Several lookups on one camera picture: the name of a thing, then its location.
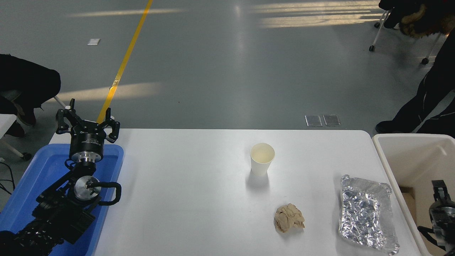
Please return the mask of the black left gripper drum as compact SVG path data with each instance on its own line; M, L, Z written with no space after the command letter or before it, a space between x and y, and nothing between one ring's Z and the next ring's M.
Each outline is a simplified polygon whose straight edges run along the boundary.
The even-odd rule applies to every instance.
M70 155L81 152L92 152L99 155L104 153L106 134L98 127L98 123L86 121L70 129Z

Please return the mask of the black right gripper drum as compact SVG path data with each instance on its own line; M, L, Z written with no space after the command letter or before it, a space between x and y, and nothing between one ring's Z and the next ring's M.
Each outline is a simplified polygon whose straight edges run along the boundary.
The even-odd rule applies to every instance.
M434 202L429 208L430 220L433 227L454 228L454 202Z

